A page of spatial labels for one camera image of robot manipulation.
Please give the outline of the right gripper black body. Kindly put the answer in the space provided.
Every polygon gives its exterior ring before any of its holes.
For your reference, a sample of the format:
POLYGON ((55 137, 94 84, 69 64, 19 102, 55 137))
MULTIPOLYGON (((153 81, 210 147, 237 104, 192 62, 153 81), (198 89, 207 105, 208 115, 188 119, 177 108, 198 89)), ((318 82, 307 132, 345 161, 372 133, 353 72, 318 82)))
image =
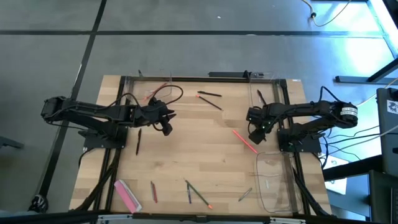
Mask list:
POLYGON ((248 109, 246 120, 261 131, 269 131, 272 126, 272 117, 267 114, 266 109, 253 106, 248 109))

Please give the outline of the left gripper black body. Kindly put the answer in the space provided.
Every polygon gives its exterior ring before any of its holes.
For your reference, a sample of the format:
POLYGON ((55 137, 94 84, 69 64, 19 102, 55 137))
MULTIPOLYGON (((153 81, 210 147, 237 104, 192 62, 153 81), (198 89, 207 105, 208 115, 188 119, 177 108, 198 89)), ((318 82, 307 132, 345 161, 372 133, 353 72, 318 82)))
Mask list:
POLYGON ((167 108, 165 102, 151 99, 147 106, 136 109, 136 124, 150 125, 159 122, 164 116, 164 109, 167 108))

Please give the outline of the red pencil orange eraser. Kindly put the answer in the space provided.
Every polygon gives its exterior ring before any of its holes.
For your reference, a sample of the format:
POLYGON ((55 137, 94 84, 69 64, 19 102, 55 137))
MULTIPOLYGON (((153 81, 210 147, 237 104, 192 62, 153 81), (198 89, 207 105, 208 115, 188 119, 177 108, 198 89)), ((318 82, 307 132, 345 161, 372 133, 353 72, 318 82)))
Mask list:
POLYGON ((150 98, 152 98, 159 90, 161 90, 164 86, 166 86, 167 85, 167 83, 163 83, 163 84, 161 84, 161 86, 159 86, 158 88, 156 88, 155 90, 149 90, 149 94, 147 94, 145 97, 144 97, 144 100, 148 100, 148 99, 150 99, 150 98))

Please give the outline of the pink pencil orange eraser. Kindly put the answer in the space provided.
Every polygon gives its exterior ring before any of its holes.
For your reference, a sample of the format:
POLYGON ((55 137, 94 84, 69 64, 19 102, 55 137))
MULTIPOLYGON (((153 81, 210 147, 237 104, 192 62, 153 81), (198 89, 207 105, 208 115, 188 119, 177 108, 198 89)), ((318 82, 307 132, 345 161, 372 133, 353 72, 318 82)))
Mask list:
POLYGON ((258 151, 255 150, 235 129, 233 129, 232 132, 240 141, 242 141, 248 148, 250 148, 253 153, 258 154, 258 151))

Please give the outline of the grey slim crayon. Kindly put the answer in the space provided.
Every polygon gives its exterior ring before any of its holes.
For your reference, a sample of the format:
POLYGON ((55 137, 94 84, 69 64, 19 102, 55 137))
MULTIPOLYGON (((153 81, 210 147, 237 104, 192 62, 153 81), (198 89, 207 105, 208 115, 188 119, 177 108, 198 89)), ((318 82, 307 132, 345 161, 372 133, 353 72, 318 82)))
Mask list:
POLYGON ((248 194, 250 194, 252 191, 252 187, 247 189, 247 191, 245 191, 245 193, 242 194, 242 196, 240 196, 240 198, 238 199, 238 201, 242 201, 248 194))

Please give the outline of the green pencil orange eraser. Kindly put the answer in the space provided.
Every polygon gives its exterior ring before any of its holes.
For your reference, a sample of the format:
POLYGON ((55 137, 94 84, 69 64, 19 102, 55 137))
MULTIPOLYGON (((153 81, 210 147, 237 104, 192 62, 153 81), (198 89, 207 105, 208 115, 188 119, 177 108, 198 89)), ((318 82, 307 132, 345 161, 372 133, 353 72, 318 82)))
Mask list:
POLYGON ((188 180, 186 180, 186 179, 184 179, 184 181, 187 183, 187 185, 190 187, 190 188, 192 188, 192 190, 198 195, 198 197, 203 201, 203 203, 209 208, 209 209, 213 209, 213 206, 210 204, 210 203, 208 203, 208 201, 202 196, 202 194, 201 193, 199 193, 199 191, 196 189, 196 188, 194 188, 194 186, 188 181, 188 180))

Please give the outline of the clear plastic pen bin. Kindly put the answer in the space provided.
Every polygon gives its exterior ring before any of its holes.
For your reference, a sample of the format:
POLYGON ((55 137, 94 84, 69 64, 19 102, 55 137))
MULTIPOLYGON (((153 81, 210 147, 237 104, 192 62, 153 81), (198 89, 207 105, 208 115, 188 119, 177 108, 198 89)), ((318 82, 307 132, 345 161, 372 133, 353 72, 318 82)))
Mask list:
POLYGON ((257 95, 257 90, 260 90, 266 104, 278 103, 282 97, 280 88, 281 79, 273 72, 249 72, 248 74, 249 87, 249 105, 250 107, 263 107, 257 95))

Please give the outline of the clear plastic pencil bin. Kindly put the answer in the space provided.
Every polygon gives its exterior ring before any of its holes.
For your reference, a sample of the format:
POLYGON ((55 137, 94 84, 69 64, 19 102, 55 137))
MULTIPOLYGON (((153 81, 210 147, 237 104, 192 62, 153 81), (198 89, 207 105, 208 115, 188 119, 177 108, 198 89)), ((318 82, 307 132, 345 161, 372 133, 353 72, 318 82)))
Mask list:
POLYGON ((149 90, 155 90, 161 84, 167 83, 161 90, 159 90, 154 97, 158 100, 169 101, 172 97, 172 74, 166 73, 146 73, 144 77, 139 77, 139 74, 127 76, 125 79, 123 93, 130 93, 136 97, 139 103, 146 104, 150 99, 144 100, 144 97, 149 94, 149 90))

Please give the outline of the black pencil orange eraser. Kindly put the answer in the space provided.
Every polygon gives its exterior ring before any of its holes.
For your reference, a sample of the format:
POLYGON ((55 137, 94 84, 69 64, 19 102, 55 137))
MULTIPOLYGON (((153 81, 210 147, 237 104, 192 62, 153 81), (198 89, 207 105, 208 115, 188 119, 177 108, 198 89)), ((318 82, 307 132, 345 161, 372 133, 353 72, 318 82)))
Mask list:
POLYGON ((204 98, 204 97, 202 97, 202 96, 200 96, 200 95, 196 95, 196 97, 199 98, 199 99, 201 99, 201 100, 203 100, 203 101, 205 101, 205 102, 208 103, 209 105, 211 105, 211 106, 217 108, 218 110, 223 111, 223 109, 222 109, 221 107, 217 106, 216 104, 212 103, 211 101, 207 100, 206 98, 204 98))

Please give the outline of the large clear plastic bin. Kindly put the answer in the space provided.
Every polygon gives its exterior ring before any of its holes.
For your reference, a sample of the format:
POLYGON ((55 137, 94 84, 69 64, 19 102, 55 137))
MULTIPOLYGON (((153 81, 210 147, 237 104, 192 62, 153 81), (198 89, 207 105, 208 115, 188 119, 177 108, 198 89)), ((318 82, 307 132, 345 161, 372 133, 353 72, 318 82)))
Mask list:
POLYGON ((302 211, 290 154, 260 152, 254 163, 254 177, 259 204, 267 213, 287 215, 302 211))

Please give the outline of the pink eraser white sleeve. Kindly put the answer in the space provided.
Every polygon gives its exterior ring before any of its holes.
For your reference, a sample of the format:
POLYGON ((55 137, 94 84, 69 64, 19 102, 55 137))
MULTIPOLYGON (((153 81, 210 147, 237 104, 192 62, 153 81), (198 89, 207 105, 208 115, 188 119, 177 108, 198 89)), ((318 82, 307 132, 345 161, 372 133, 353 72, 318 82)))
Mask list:
POLYGON ((125 183, 125 181, 115 181, 114 188, 116 189, 118 195, 121 197, 125 206, 131 213, 140 212, 142 210, 142 205, 135 197, 131 189, 128 187, 127 183, 125 183))

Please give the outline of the black and silver crossbar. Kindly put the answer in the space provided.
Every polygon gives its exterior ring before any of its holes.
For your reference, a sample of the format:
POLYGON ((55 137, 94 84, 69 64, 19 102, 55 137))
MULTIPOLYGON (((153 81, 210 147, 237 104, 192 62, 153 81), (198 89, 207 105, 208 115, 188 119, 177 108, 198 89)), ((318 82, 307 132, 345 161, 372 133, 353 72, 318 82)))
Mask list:
POLYGON ((208 222, 261 222, 265 224, 381 224, 359 220, 340 219, 332 216, 294 215, 292 217, 236 216, 236 215, 179 215, 149 213, 110 213, 98 211, 70 211, 35 215, 1 217, 0 224, 82 224, 111 220, 177 220, 195 223, 208 222))

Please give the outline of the white paper sheet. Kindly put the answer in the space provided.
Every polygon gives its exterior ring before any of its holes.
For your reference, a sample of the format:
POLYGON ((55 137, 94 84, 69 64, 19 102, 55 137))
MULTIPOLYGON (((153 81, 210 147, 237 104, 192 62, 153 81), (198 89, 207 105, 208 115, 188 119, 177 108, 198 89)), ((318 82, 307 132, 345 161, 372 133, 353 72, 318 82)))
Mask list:
MULTIPOLYGON (((337 166, 342 166, 346 165, 349 162, 337 157, 333 156, 328 156, 328 160, 326 162, 326 165, 324 167, 324 170, 337 167, 337 166)), ((344 179, 337 179, 337 180, 330 180, 325 182, 325 187, 327 190, 331 190, 332 192, 338 193, 340 195, 345 195, 346 194, 346 184, 347 184, 347 178, 344 179)))

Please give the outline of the black floor beam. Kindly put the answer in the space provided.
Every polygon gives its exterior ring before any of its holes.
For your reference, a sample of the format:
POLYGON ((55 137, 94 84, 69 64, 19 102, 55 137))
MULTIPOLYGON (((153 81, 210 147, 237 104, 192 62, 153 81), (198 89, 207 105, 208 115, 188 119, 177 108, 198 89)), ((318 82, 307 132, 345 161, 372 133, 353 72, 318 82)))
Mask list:
POLYGON ((327 182, 367 174, 370 170, 383 172, 383 158, 381 155, 324 169, 323 178, 327 182))

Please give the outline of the black desk leg beam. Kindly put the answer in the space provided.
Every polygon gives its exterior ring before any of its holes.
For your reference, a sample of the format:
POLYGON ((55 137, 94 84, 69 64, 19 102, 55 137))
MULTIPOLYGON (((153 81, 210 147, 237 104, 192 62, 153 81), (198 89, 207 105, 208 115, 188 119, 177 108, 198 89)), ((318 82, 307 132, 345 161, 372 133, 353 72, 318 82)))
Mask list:
POLYGON ((370 77, 356 77, 356 76, 336 76, 337 83, 354 83, 354 84, 380 84, 380 85, 397 85, 398 79, 387 78, 387 76, 398 70, 398 57, 393 61, 382 67, 379 71, 370 77))

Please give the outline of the grey equipment case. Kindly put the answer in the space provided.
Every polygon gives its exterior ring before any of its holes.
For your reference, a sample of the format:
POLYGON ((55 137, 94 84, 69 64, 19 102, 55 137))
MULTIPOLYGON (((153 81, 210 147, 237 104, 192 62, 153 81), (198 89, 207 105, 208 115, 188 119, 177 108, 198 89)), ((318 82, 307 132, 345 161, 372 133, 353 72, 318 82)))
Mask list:
POLYGON ((378 88, 376 101, 383 170, 398 177, 398 89, 378 88))

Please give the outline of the grey chair leg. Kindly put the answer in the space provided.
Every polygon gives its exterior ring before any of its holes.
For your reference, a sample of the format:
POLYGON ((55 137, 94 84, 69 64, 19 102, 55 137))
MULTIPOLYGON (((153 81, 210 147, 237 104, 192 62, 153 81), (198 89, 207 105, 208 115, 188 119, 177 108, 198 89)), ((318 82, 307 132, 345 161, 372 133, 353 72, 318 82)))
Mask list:
POLYGON ((9 147, 13 147, 16 149, 22 149, 24 147, 24 144, 21 142, 17 142, 15 140, 0 136, 0 148, 2 148, 3 146, 9 146, 9 147))

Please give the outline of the person's shoe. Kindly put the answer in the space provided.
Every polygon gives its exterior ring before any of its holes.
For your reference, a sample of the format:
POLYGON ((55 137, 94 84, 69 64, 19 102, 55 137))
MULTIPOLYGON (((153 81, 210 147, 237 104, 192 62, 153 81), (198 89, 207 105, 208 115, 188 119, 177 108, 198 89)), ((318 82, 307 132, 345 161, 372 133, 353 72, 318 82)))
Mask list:
POLYGON ((28 211, 36 212, 36 213, 46 213, 49 208, 48 200, 40 195, 37 194, 31 201, 31 205, 28 208, 28 211))

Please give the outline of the dark box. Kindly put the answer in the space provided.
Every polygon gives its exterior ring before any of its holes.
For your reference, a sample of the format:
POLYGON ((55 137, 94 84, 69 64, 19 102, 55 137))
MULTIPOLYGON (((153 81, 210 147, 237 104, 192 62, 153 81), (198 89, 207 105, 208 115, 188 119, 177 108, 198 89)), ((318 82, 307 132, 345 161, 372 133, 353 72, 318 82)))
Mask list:
POLYGON ((369 172, 370 219, 382 224, 398 224, 398 177, 369 172))

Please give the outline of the black aluminium table frame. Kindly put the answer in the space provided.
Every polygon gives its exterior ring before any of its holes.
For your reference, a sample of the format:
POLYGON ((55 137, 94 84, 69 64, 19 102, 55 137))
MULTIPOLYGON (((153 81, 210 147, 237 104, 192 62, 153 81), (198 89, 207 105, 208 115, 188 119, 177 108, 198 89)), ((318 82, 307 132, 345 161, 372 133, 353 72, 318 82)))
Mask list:
MULTIPOLYGON (((260 144, 248 138, 246 114, 249 108, 249 82, 242 78, 180 77, 173 80, 170 108, 176 112, 168 136, 153 128, 142 128, 136 156, 139 129, 130 129, 121 151, 118 179, 127 183, 140 204, 141 213, 179 215, 287 216, 267 213, 259 204, 254 177, 255 154, 232 132, 235 129, 255 150, 280 152, 275 133, 260 144), (222 97, 197 91, 217 93, 222 97), (200 95, 223 111, 196 97, 200 95), (188 180, 213 206, 209 209, 190 188, 188 180), (155 184, 158 203, 152 199, 150 181, 155 184), (247 189, 252 191, 238 201, 247 189)), ((282 103, 304 103, 300 80, 286 80, 280 88, 282 103)))

